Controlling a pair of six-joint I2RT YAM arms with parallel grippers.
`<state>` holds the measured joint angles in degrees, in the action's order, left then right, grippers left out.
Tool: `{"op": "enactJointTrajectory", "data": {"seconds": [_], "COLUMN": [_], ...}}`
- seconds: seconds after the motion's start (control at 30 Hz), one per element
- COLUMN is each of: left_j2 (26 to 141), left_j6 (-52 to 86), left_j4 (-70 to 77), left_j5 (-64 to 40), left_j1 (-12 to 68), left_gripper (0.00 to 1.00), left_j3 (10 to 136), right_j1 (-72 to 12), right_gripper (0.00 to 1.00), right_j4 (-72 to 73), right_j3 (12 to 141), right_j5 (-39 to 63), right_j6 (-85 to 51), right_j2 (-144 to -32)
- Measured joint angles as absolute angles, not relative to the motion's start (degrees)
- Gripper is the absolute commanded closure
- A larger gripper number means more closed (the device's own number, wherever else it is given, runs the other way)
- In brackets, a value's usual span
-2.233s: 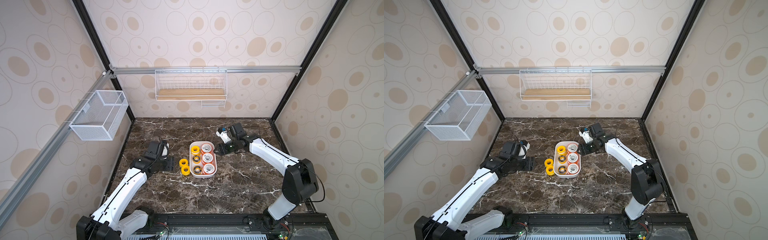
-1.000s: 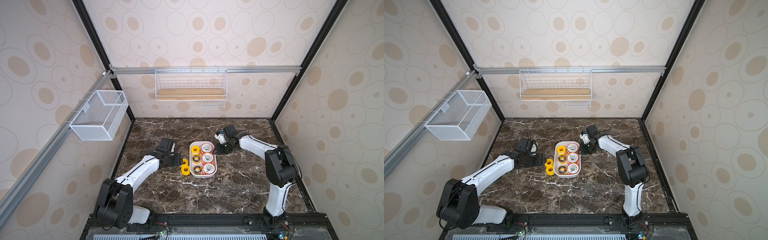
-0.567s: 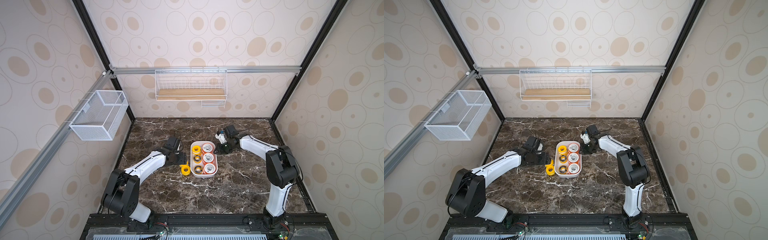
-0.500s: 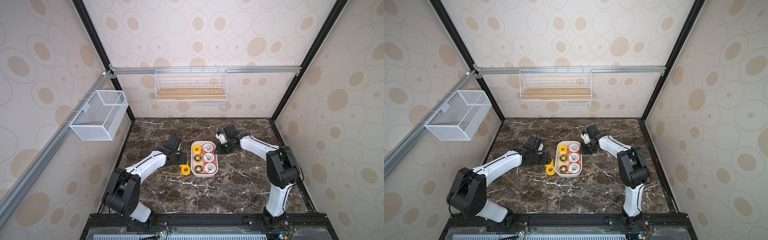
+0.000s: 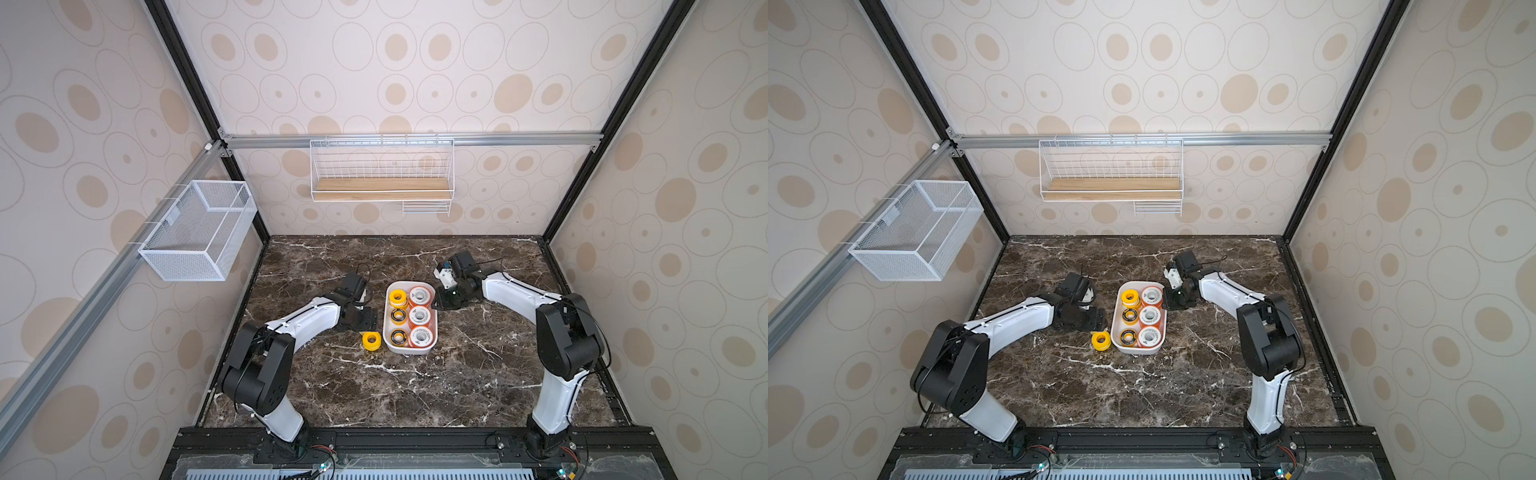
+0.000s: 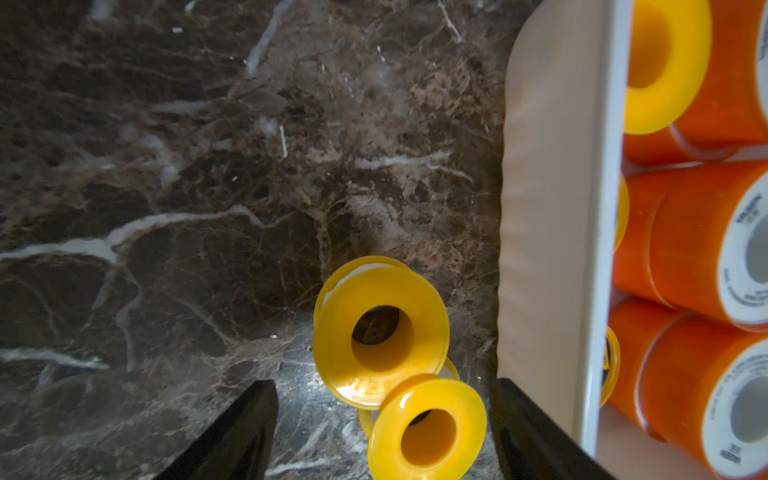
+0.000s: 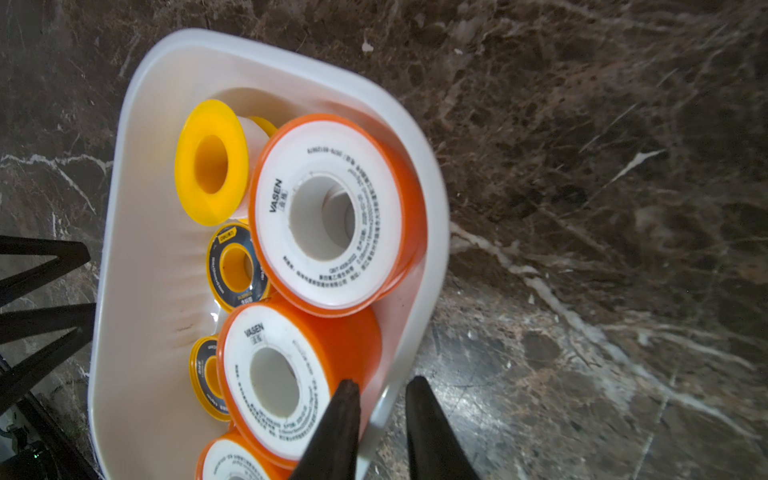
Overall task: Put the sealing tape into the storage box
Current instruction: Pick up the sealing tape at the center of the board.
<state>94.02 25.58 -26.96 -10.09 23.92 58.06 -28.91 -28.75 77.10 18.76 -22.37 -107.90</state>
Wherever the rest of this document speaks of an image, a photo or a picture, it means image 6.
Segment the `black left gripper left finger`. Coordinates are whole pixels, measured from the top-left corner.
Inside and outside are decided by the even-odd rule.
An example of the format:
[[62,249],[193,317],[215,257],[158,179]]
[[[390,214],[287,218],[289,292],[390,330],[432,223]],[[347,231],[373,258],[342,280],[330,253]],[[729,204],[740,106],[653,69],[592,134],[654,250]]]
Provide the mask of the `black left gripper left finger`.
[[262,479],[269,464],[279,401],[275,383],[251,384],[159,479]]

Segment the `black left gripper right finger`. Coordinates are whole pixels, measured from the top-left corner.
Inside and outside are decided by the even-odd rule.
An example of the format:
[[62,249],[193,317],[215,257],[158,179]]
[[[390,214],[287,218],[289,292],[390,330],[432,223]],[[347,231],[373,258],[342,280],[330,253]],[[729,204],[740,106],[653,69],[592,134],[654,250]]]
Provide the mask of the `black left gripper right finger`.
[[612,477],[507,378],[491,383],[489,420],[506,479]]

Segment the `yellow tape roll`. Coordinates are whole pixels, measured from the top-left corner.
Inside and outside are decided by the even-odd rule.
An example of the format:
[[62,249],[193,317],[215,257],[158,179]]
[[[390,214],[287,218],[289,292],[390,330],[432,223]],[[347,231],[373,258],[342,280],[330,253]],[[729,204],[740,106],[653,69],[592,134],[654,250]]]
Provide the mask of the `yellow tape roll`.
[[[395,308],[393,333],[370,345],[356,341],[361,318]],[[321,379],[340,401],[378,410],[404,381],[436,374],[450,344],[450,321],[435,287],[404,263],[364,256],[339,267],[323,285],[313,315],[313,355]]]
[[398,385],[376,411],[360,410],[374,479],[460,479],[480,454],[487,410],[447,359],[437,374]]
[[706,77],[713,20],[706,0],[633,5],[624,132],[647,135],[678,120]]

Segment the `yellow black tape spool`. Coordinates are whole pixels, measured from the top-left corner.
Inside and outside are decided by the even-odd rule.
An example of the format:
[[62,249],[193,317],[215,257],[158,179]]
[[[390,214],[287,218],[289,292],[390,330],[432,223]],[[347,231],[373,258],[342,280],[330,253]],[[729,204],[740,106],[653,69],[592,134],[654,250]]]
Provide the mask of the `yellow black tape spool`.
[[600,407],[610,399],[616,387],[621,366],[621,349],[618,338],[610,326],[606,327],[603,349],[603,367]]
[[618,191],[618,202],[617,202],[614,251],[617,251],[620,248],[620,245],[626,234],[626,230],[629,223],[629,204],[630,204],[629,192],[628,192],[626,178],[622,173],[619,173],[619,191]]

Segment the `orange white tape roll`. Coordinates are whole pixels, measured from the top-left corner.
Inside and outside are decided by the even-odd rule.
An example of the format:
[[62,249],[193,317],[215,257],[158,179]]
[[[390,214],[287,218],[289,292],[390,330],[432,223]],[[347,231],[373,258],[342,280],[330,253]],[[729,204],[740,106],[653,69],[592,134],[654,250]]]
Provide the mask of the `orange white tape roll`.
[[767,329],[767,163],[674,169],[650,246],[656,288],[669,303]]
[[633,164],[646,167],[722,161],[739,150],[738,145],[719,148],[696,146],[683,136],[674,123],[654,133],[625,134],[623,137],[623,155]]
[[720,478],[766,478],[766,334],[675,322],[646,362],[640,403],[655,433]]
[[640,297],[628,298],[610,312],[608,326],[617,337],[621,362],[608,404],[660,442],[662,437],[650,427],[640,404],[641,379],[645,363],[661,335],[687,315],[687,311]]
[[614,287],[668,307],[671,304],[659,293],[653,279],[650,244],[656,214],[678,182],[678,175],[672,171],[643,173],[627,180],[628,226],[613,261]]
[[704,82],[675,123],[701,149],[767,142],[767,3],[712,1],[713,41]]

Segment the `white plastic storage box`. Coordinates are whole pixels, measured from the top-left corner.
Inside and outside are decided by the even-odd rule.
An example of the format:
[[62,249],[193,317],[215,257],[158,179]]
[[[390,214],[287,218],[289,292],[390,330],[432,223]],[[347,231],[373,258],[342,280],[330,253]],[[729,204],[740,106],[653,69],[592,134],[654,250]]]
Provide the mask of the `white plastic storage box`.
[[545,1],[506,71],[498,373],[615,475],[714,474],[600,407],[611,310],[640,297],[613,286],[619,173],[766,161],[765,144],[714,162],[639,166],[623,155],[636,1]]

